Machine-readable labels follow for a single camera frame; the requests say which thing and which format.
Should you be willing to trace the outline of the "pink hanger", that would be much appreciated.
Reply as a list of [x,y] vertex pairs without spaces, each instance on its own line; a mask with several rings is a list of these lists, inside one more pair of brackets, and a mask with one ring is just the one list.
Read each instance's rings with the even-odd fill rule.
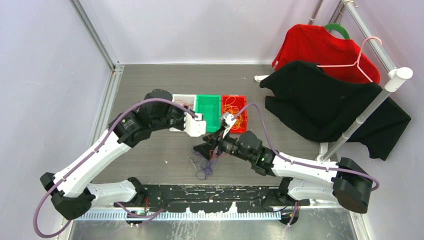
[[356,58],[356,61],[354,62],[354,63],[351,63],[351,64],[338,64],[338,65],[322,65],[322,64],[318,64],[317,65],[317,67],[319,67],[319,68],[349,68],[349,67],[356,67],[358,70],[359,70],[359,72],[364,76],[364,77],[366,77],[366,79],[369,81],[369,82],[373,82],[373,80],[362,70],[362,68],[360,67],[360,61],[361,61],[361,57],[362,57],[362,53],[363,53],[363,49],[364,49],[364,46],[365,46],[365,43],[366,42],[368,42],[368,41],[370,41],[370,40],[376,40],[380,45],[382,45],[383,44],[383,41],[379,38],[379,37],[377,37],[377,36],[370,36],[370,37],[367,37],[363,42],[362,42],[362,45],[361,45],[361,47],[360,47],[360,51],[359,51],[359,53],[358,53],[358,56],[357,56],[357,58]]

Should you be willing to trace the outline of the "green hanger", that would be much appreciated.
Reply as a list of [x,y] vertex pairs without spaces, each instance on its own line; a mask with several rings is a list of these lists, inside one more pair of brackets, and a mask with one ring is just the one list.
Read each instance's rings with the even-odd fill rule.
[[324,26],[324,28],[328,32],[330,32],[330,31],[336,31],[337,33],[339,33],[342,36],[342,38],[344,40],[350,40],[351,39],[349,33],[347,32],[347,30],[344,27],[342,27],[340,24],[329,23],[329,24],[326,24]]

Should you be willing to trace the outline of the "white plastic bin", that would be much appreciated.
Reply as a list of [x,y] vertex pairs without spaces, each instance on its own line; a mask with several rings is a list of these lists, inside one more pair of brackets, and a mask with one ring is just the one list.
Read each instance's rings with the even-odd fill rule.
[[187,107],[189,110],[195,112],[197,105],[196,94],[173,94],[172,101],[182,107]]

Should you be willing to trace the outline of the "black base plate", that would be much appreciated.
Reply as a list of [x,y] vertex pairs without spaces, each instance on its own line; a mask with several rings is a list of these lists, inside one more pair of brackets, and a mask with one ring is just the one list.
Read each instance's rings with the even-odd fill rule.
[[143,193],[123,202],[126,208],[169,213],[267,213],[291,209],[295,202],[283,197],[277,186],[267,185],[144,185]]

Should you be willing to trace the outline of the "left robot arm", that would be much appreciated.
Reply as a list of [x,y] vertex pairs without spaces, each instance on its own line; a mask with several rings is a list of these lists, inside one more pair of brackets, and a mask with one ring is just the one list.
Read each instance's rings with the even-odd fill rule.
[[196,114],[174,103],[170,92],[155,89],[144,100],[120,113],[100,138],[74,162],[57,173],[46,172],[40,182],[55,210],[66,220],[84,215],[92,207],[107,205],[141,206],[147,191],[136,177],[115,183],[93,183],[114,160],[127,153],[151,134],[170,128],[188,133],[187,121]]

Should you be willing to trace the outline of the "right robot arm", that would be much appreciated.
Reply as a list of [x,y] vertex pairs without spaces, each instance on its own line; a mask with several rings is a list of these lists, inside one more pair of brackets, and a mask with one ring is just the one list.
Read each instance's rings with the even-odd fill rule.
[[250,163],[251,169],[261,176],[281,177],[277,198],[283,205],[314,199],[337,202],[359,214],[368,212],[373,183],[350,158],[322,162],[274,153],[251,131],[238,138],[217,131],[204,136],[203,143],[193,150],[207,160],[214,151],[226,153]]

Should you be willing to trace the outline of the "white clothes rack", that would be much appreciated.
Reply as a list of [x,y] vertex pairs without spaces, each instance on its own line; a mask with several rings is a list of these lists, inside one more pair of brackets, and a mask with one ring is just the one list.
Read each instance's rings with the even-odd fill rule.
[[[338,5],[349,12],[365,39],[373,36],[357,13],[355,3],[341,0]],[[330,160],[391,93],[413,76],[413,70],[409,67],[396,68],[382,45],[375,39],[367,42],[387,69],[389,81],[332,147],[326,147],[315,160],[275,151],[273,159],[275,165],[272,172],[283,178],[281,181],[283,193],[291,201],[318,199],[340,203],[343,197],[354,199],[355,196],[368,196],[380,187],[380,182],[364,172],[353,160],[347,158],[339,162]]]

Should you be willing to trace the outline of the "aluminium frame rail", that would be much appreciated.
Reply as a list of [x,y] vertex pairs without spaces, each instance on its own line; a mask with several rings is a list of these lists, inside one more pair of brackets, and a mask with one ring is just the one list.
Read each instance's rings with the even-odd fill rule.
[[99,113],[93,129],[93,136],[97,137],[101,135],[108,124],[125,66],[119,62],[90,1],[71,0],[70,3],[109,68]]

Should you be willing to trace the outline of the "red shirt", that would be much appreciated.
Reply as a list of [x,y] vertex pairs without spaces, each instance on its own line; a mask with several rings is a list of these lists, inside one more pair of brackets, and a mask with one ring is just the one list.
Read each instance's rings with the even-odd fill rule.
[[[323,26],[296,24],[284,38],[282,46],[271,66],[278,70],[293,61],[304,61],[318,65],[349,65],[356,61],[360,46],[352,39],[341,39],[330,34]],[[362,54],[361,69],[379,84],[381,75],[378,68]],[[369,83],[356,67],[324,68],[323,71],[340,81]]]

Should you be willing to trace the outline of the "black shirt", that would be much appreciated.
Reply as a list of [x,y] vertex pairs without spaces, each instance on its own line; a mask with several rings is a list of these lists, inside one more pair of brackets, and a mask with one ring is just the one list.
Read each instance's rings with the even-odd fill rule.
[[[376,83],[352,83],[327,75],[315,63],[293,61],[259,84],[272,91],[265,108],[303,138],[335,142],[379,95]],[[353,133],[350,142],[365,145],[372,159],[386,160],[411,117],[387,98]]]

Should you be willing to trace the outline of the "green plastic bin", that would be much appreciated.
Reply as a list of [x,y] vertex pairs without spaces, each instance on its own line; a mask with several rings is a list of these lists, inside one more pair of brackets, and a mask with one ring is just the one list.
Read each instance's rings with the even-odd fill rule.
[[198,94],[196,96],[195,111],[203,115],[206,121],[206,132],[213,133],[221,127],[221,95]]

